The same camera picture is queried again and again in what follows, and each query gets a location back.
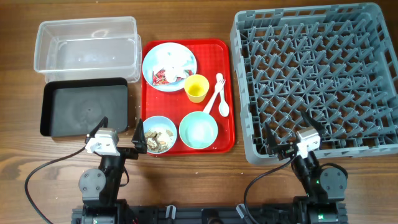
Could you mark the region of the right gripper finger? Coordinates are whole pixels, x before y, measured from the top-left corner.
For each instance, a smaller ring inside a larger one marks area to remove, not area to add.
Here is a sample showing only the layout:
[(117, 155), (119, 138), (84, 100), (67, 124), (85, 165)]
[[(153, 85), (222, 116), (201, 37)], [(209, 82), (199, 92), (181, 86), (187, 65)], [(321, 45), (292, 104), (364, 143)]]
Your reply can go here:
[(267, 123), (265, 123), (265, 128), (266, 128), (266, 132), (267, 132), (267, 153), (268, 154), (275, 154), (277, 152), (277, 142), (275, 140), (275, 136), (272, 133), (271, 128), (269, 127), (269, 125)]
[(325, 127), (319, 123), (318, 121), (314, 120), (306, 111), (301, 110), (300, 114), (304, 120), (304, 122), (308, 125), (308, 126), (312, 126), (313, 128), (316, 129), (316, 131), (318, 132), (318, 134), (320, 136), (324, 135), (325, 133)]

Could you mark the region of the pink plastic fork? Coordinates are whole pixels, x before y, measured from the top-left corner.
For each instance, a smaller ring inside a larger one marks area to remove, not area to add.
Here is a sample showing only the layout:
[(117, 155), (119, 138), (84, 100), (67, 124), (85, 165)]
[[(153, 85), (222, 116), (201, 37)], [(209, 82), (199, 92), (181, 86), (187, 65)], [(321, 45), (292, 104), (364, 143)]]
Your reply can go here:
[(224, 87), (225, 81), (226, 81), (225, 79), (221, 79), (221, 80), (217, 81), (217, 83), (215, 85), (214, 93), (212, 94), (209, 102), (207, 103), (207, 105), (205, 106), (205, 108), (203, 110), (204, 113), (206, 113), (206, 114), (210, 113), (210, 111), (213, 107), (213, 104), (216, 100), (217, 95)]

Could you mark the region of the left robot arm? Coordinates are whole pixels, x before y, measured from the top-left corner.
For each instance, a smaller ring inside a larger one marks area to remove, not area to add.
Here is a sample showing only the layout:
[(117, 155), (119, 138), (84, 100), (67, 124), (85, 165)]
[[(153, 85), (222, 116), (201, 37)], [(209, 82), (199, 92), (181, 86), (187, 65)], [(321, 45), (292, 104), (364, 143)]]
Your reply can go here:
[(83, 208), (74, 210), (72, 223), (138, 223), (138, 218), (125, 199), (118, 199), (125, 161), (136, 160), (147, 152), (143, 120), (139, 120), (131, 142), (133, 147), (118, 147), (118, 132), (108, 128), (104, 117), (86, 136), (85, 149), (101, 157), (97, 169), (85, 171), (79, 179)]

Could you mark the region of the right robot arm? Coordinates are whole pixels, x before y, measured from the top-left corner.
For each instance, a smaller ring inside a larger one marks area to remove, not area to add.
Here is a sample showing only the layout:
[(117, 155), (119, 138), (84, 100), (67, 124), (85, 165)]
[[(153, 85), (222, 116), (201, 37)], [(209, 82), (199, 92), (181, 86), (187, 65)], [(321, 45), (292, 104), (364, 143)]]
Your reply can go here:
[(321, 148), (326, 129), (308, 113), (300, 113), (307, 127), (296, 132), (293, 142), (277, 144), (271, 128), (265, 125), (266, 149), (277, 154), (280, 160), (291, 160), (291, 168), (306, 196), (296, 196), (292, 203), (264, 205), (261, 223), (348, 223), (346, 205), (342, 203), (348, 173), (337, 164), (319, 163), (315, 150)]

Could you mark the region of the light blue plate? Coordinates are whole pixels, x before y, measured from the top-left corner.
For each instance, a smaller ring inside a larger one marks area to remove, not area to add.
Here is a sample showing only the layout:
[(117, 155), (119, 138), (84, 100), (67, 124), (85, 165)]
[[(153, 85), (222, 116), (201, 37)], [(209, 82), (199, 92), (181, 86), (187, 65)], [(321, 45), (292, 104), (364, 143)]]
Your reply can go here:
[(166, 42), (150, 49), (143, 60), (142, 74), (151, 87), (164, 92), (178, 91), (185, 85), (185, 79), (168, 85), (153, 85), (152, 74), (163, 69), (164, 65), (181, 66), (183, 69), (191, 70), (193, 74), (196, 74), (198, 68), (192, 51), (182, 44)]

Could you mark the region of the light blue bowl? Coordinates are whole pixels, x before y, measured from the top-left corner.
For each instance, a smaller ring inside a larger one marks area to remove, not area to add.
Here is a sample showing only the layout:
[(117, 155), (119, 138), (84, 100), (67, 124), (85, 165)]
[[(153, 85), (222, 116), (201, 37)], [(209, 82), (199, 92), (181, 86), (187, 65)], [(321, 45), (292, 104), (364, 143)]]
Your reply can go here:
[(165, 154), (177, 140), (177, 128), (165, 116), (152, 116), (143, 122), (147, 153)]

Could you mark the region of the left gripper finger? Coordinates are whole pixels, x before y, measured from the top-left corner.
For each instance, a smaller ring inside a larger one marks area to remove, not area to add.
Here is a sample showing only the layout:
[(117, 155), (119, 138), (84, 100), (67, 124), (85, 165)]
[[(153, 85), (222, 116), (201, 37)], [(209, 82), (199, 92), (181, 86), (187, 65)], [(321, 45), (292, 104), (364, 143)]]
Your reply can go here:
[(144, 124), (142, 119), (140, 119), (138, 124), (136, 125), (136, 129), (134, 131), (131, 142), (134, 144), (134, 148), (139, 154), (147, 153), (147, 143), (144, 134)]
[(107, 128), (108, 127), (108, 118), (106, 116), (103, 117), (103, 119), (97, 124), (97, 126), (89, 132), (88, 137), (94, 137), (96, 132), (100, 128)]

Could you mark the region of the red snack wrapper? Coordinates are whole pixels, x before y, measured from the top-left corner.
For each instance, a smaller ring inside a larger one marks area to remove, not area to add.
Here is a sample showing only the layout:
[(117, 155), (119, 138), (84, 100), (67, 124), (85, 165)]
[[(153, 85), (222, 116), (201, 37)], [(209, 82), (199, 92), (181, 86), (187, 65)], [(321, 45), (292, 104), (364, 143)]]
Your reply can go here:
[[(187, 73), (189, 73), (188, 77), (189, 77), (190, 75), (193, 74), (191, 70), (186, 70), (186, 69), (184, 69), (184, 70), (185, 70)], [(168, 82), (162, 77), (163, 73), (164, 73), (164, 69), (161, 69), (161, 70), (159, 70), (157, 73), (153, 73), (153, 74), (152, 74), (152, 84), (153, 84), (153, 85), (158, 86), (158, 85), (168, 85), (168, 84), (172, 84), (172, 83), (168, 83)]]

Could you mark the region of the food scraps and rice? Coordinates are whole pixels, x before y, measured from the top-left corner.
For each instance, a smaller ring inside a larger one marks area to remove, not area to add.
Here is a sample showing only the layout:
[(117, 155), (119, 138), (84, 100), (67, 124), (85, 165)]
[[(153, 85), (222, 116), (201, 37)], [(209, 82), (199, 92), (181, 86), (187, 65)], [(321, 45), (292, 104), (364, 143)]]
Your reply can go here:
[(145, 132), (147, 150), (151, 153), (160, 154), (172, 147), (175, 135), (169, 129), (156, 128)]

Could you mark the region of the green bowl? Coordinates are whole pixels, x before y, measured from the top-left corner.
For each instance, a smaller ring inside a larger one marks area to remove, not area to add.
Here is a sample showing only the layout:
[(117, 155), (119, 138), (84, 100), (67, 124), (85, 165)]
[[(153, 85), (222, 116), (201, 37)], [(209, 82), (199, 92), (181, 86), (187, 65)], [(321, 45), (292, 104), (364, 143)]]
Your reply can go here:
[(194, 111), (181, 120), (178, 132), (186, 146), (197, 150), (205, 149), (218, 137), (218, 125), (211, 115)]

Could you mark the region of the yellow plastic cup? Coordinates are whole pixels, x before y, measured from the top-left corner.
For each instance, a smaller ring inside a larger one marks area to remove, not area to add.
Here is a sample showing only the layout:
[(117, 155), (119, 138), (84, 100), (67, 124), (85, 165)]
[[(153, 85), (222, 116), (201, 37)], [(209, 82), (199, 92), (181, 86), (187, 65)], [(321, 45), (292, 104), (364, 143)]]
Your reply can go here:
[(184, 90), (188, 99), (193, 103), (202, 102), (210, 88), (209, 81), (200, 74), (194, 74), (185, 79)]

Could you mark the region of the white plastic spoon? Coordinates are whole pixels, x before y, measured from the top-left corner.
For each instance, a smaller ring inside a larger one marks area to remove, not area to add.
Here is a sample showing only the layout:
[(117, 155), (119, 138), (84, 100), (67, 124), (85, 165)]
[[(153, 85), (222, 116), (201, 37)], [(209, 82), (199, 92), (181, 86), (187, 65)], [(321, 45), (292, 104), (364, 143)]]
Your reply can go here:
[[(223, 74), (222, 73), (217, 73), (216, 74), (216, 79), (218, 82), (223, 80)], [(225, 96), (224, 96), (224, 88), (222, 88), (222, 90), (219, 92), (220, 94), (220, 104), (219, 104), (219, 112), (220, 115), (222, 115), (222, 117), (227, 117), (229, 115), (229, 106), (225, 100)]]

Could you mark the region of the white napkin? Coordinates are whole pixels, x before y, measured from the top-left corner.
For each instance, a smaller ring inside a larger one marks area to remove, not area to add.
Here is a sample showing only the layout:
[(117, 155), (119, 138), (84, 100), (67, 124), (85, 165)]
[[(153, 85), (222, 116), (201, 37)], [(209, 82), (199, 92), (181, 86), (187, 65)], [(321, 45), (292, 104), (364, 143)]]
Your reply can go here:
[(181, 66), (164, 65), (163, 69), (164, 69), (164, 73), (163, 73), (162, 77), (168, 83), (174, 83), (177, 81), (178, 78), (186, 79), (189, 75), (189, 73), (187, 73)]

